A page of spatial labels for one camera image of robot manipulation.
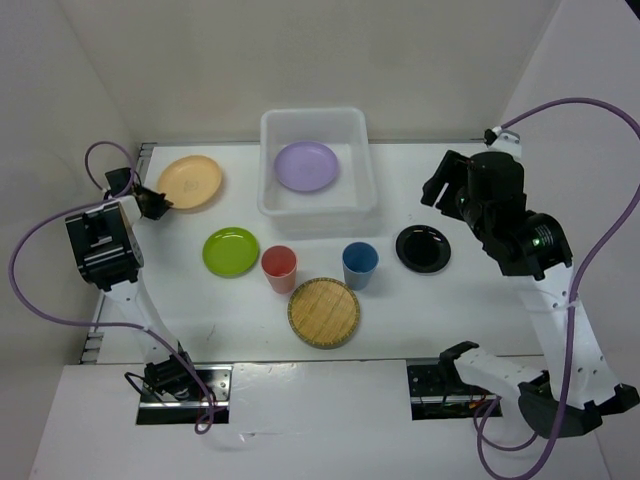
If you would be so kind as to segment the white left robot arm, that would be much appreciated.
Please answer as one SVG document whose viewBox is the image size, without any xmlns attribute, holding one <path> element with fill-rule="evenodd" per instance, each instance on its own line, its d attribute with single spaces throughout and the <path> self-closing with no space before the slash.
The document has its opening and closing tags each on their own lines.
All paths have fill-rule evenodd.
<svg viewBox="0 0 640 480">
<path fill-rule="evenodd" d="M 65 219 L 76 266 L 83 280 L 116 304 L 122 323 L 136 324 L 133 336 L 145 364 L 143 388 L 160 398 L 178 401 L 202 396 L 198 373 L 183 365 L 190 360 L 152 302 L 142 277 L 144 259 L 133 225 L 142 218 L 160 219 L 172 203 L 137 180 L 123 167 L 105 174 L 106 202 Z"/>
</svg>

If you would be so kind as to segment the purple plastic plate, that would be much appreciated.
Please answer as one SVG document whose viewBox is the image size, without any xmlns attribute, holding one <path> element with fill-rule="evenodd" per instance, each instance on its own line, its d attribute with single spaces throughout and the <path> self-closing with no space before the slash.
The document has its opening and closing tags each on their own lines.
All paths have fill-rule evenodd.
<svg viewBox="0 0 640 480">
<path fill-rule="evenodd" d="M 274 171 L 286 188 L 310 193 L 329 186 L 338 176 L 337 155 L 328 146 L 300 141 L 285 146 L 275 157 Z"/>
</svg>

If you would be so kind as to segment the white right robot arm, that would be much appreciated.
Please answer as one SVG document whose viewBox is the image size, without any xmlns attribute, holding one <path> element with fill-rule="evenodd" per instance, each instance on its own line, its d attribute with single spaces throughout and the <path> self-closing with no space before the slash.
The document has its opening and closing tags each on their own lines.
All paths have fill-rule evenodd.
<svg viewBox="0 0 640 480">
<path fill-rule="evenodd" d="M 584 307 L 571 299 L 573 256 L 564 231 L 550 215 L 527 208 L 524 168 L 513 156 L 449 150 L 424 184 L 421 202 L 469 226 L 520 298 L 546 361 L 536 370 L 464 341 L 439 356 L 443 389 L 490 391 L 501 397 L 503 413 L 545 439 L 559 410 L 559 435 L 567 438 L 638 405 L 638 391 L 610 369 Z"/>
</svg>

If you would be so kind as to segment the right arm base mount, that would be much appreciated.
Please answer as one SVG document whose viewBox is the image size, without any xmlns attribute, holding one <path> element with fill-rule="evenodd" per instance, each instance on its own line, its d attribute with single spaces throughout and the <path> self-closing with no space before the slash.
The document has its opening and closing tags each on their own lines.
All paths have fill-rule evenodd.
<svg viewBox="0 0 640 480">
<path fill-rule="evenodd" d="M 413 421 L 471 418 L 496 396 L 477 386 L 448 385 L 434 359 L 406 362 Z"/>
</svg>

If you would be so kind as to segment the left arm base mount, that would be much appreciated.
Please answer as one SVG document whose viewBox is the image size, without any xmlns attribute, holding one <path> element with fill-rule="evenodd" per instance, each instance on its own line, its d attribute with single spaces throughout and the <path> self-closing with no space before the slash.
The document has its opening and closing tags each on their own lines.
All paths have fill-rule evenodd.
<svg viewBox="0 0 640 480">
<path fill-rule="evenodd" d="M 199 378 L 213 396 L 214 424 L 229 422 L 232 371 L 230 364 L 196 366 Z M 190 375 L 186 378 L 187 386 L 176 396 L 153 390 L 137 373 L 125 372 L 124 378 L 138 395 L 137 425 L 194 425 L 208 412 L 206 395 Z"/>
</svg>

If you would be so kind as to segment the orange plastic plate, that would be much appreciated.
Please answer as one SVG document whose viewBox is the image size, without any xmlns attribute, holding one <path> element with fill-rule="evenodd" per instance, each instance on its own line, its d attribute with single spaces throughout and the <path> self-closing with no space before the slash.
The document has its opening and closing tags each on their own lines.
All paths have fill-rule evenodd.
<svg viewBox="0 0 640 480">
<path fill-rule="evenodd" d="M 177 210 L 191 210 L 208 203 L 222 185 L 219 164 L 204 155 L 189 155 L 172 162 L 157 180 L 159 193 Z"/>
</svg>

